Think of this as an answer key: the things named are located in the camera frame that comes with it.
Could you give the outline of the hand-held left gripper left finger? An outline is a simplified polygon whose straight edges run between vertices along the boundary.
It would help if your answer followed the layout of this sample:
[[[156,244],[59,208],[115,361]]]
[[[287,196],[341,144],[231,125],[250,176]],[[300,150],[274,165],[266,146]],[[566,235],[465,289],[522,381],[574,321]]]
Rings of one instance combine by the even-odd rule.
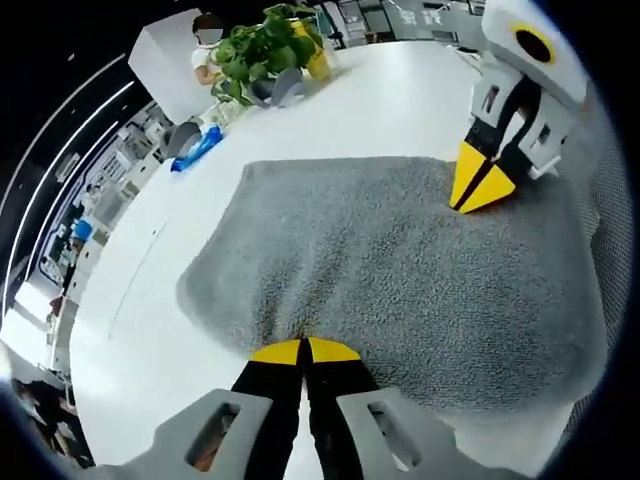
[[[151,479],[281,479],[299,425],[300,340],[255,351],[229,390],[214,389],[156,430]]]

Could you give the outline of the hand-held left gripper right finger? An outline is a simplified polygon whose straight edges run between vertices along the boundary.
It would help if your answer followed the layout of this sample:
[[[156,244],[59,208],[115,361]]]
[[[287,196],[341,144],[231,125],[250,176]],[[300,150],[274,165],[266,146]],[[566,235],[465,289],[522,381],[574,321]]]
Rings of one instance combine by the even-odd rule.
[[[381,388],[360,355],[339,342],[305,340],[310,427],[327,479],[454,479],[447,425]]]

